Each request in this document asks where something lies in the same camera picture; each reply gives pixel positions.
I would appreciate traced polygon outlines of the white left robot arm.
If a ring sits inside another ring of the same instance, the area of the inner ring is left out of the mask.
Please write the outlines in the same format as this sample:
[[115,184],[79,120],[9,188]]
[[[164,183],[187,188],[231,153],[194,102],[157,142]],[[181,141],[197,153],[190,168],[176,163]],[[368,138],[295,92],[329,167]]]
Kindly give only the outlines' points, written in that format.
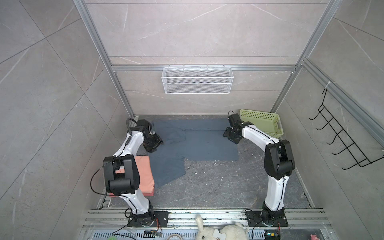
[[163,141],[152,131],[152,125],[147,120],[128,118],[126,123],[128,132],[124,143],[113,156],[103,160],[106,191],[125,200],[137,223],[152,222],[155,219],[153,206],[140,190],[140,173],[135,155],[140,146],[152,153]]

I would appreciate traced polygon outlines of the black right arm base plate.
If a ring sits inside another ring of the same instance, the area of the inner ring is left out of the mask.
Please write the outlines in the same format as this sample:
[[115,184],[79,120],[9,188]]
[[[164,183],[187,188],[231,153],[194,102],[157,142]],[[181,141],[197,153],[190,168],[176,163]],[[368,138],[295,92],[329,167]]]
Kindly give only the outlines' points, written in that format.
[[244,214],[249,227],[288,227],[284,210],[270,212],[269,210],[253,211],[246,209]]

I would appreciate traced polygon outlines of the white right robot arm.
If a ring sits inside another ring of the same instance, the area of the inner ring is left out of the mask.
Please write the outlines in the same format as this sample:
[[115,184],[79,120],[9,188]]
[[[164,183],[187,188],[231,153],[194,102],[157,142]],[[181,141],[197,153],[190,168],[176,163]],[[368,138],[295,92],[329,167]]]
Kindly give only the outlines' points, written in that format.
[[285,217],[284,197],[293,170],[296,168],[291,144],[278,140],[259,130],[250,122],[241,120],[238,114],[228,116],[230,126],[223,136],[238,144],[247,139],[264,150],[264,169],[268,175],[267,196],[261,211],[261,223],[275,226]]

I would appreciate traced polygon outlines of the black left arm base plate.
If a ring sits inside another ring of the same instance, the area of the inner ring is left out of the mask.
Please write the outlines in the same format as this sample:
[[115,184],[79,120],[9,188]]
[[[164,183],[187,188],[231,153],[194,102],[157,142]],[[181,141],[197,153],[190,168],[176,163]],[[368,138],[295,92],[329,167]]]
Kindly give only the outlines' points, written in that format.
[[155,211],[129,218],[128,227],[165,228],[168,225],[169,212]]

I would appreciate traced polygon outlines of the blue-grey t-shirt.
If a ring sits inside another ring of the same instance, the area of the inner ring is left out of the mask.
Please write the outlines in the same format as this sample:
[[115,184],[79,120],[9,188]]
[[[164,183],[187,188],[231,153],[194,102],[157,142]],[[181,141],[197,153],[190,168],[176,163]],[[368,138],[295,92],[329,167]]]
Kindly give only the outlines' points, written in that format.
[[197,120],[153,120],[163,144],[149,153],[155,187],[186,174],[184,160],[237,161],[237,146],[223,137],[230,126],[226,118]]

